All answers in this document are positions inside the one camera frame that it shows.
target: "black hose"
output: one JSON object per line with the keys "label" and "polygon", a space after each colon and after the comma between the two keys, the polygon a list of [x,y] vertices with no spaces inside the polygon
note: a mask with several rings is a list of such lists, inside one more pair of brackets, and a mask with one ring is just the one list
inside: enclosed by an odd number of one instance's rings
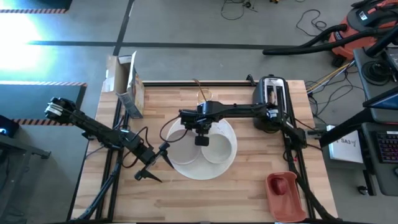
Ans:
{"label": "black hose", "polygon": [[384,28],[384,29],[368,29],[362,32],[359,32],[355,35],[351,35],[346,37],[342,40],[337,40],[336,42],[323,44],[314,47],[293,47],[293,48],[284,48],[284,49],[270,49],[270,50],[263,50],[263,55],[300,55],[300,54],[310,54],[315,52],[321,52],[324,50],[331,50],[335,47],[340,47],[345,44],[348,44],[352,41],[358,40],[364,37],[370,37],[375,35],[383,35],[386,32],[389,32],[392,28]]}
{"label": "black hose", "polygon": [[322,31],[318,36],[314,37],[312,40],[308,41],[305,44],[302,44],[298,47],[311,47],[312,45],[316,44],[317,42],[324,39],[327,35],[331,34],[332,32],[336,31],[346,31],[348,26],[346,24],[339,24],[332,27],[329,27]]}

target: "red vacuum cleaner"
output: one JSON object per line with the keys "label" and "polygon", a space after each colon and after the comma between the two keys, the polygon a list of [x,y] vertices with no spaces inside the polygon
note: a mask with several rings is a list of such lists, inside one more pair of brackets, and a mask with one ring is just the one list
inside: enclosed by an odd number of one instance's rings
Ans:
{"label": "red vacuum cleaner", "polygon": [[[263,50],[262,53],[298,55],[331,50],[335,54],[332,64],[340,67],[345,60],[353,59],[354,49],[372,46],[398,23],[398,0],[364,0],[351,7],[341,24],[327,28],[309,42],[298,47]],[[313,46],[327,38],[329,43]]]}

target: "yellow cable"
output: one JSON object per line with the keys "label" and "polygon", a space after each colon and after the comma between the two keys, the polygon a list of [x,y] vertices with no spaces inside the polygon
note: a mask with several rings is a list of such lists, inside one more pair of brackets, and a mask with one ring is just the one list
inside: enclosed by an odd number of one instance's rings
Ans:
{"label": "yellow cable", "polygon": [[342,71],[343,69],[345,69],[348,66],[349,66],[349,63],[347,63],[346,65],[341,66],[340,68],[337,68],[335,71],[331,72],[329,75],[327,75],[321,81],[319,81],[317,84],[315,84],[314,86],[311,86],[309,89],[307,89],[307,91],[311,91],[311,90],[315,89],[316,87],[321,85],[323,83],[323,81],[327,80],[328,78],[332,77],[333,75],[336,75],[337,73],[339,73],[340,71]]}

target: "desk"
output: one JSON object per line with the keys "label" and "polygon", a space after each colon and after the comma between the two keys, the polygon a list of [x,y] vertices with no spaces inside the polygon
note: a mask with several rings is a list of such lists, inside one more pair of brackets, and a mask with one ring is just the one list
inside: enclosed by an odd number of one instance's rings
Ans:
{"label": "desk", "polygon": [[[295,117],[314,126],[303,81],[288,81]],[[209,87],[213,100],[222,103],[251,103],[253,87]],[[133,131],[148,126],[149,142],[157,148],[161,126],[177,115],[180,108],[193,109],[197,104],[197,87],[146,87],[144,119],[130,119]],[[102,93],[96,120],[111,126],[117,98],[114,93]],[[265,179],[271,172],[288,170],[282,154],[281,133],[266,134],[253,128],[249,118],[227,119],[238,139],[238,153],[231,167],[212,180],[191,180],[159,160],[151,172],[163,183],[134,179],[142,168],[137,163],[131,169],[122,169],[114,222],[273,222],[269,212]],[[318,145],[316,140],[308,140]],[[88,152],[98,148],[98,142],[89,143]],[[98,193],[103,174],[106,151],[91,155],[84,164],[72,218],[79,216]],[[322,152],[308,147],[303,150],[310,188],[320,203],[337,217],[335,203],[323,162]],[[128,156],[125,164],[134,160]],[[300,191],[303,209],[307,209]],[[108,211],[105,198],[103,215]]]}

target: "computer monitor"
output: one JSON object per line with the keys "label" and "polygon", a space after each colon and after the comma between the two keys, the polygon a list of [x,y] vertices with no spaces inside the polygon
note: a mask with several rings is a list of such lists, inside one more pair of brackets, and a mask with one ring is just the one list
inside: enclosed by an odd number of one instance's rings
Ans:
{"label": "computer monitor", "polygon": [[366,108],[398,110],[398,87],[365,101],[363,106]]}

